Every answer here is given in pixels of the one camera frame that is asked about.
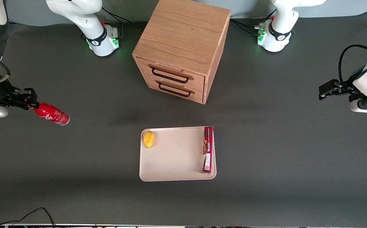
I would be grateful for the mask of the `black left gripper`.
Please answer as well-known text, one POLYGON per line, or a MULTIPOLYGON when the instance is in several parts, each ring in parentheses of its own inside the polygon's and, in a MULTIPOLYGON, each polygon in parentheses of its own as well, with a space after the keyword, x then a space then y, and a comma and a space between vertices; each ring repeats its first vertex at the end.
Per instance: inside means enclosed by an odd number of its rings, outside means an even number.
POLYGON ((341 95, 352 95, 354 97, 366 97, 357 87, 353 84, 353 82, 358 79, 362 73, 365 72, 364 68, 359 68, 354 71, 347 81, 345 81, 345 85, 340 83, 337 79, 332 79, 325 84, 319 86, 319 100, 324 100, 330 96, 341 96, 341 95))

